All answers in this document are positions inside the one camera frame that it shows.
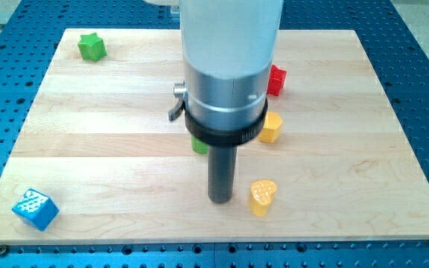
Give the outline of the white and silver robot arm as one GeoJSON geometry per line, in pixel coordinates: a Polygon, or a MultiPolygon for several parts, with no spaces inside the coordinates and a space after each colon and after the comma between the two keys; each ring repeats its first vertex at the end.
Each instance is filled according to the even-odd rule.
{"type": "Polygon", "coordinates": [[[185,125],[202,142],[237,146],[260,133],[282,8],[282,0],[179,1],[185,125]]]}

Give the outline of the green block behind arm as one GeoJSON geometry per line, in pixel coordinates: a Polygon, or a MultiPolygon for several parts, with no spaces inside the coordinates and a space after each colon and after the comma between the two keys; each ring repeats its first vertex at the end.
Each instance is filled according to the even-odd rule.
{"type": "Polygon", "coordinates": [[[198,154],[207,154],[209,146],[196,138],[194,135],[191,136],[191,149],[198,154]]]}

